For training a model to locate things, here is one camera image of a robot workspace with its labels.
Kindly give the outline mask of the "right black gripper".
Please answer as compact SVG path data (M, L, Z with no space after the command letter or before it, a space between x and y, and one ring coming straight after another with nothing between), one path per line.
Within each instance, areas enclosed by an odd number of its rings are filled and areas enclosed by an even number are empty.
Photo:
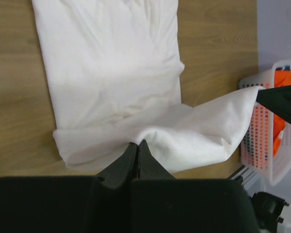
M257 102L291 125L291 85L259 90Z

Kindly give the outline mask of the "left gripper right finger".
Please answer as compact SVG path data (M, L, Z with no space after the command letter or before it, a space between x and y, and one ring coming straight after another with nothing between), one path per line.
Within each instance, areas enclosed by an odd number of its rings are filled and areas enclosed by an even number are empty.
M146 141L140 144L140 177L131 184L133 233L258 233L244 188L229 179L155 179L155 161Z

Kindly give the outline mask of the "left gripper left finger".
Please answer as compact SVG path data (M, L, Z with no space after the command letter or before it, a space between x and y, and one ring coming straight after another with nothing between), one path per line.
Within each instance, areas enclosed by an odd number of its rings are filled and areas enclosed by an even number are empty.
M129 233L137 154L95 176L0 177L0 233Z

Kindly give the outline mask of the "white t shirt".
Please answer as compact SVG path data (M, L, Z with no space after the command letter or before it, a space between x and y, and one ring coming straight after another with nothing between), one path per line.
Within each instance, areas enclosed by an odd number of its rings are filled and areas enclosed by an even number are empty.
M68 167L99 170L145 140L168 171L226 161L259 86L197 107L181 102L176 0L34 0L36 28Z

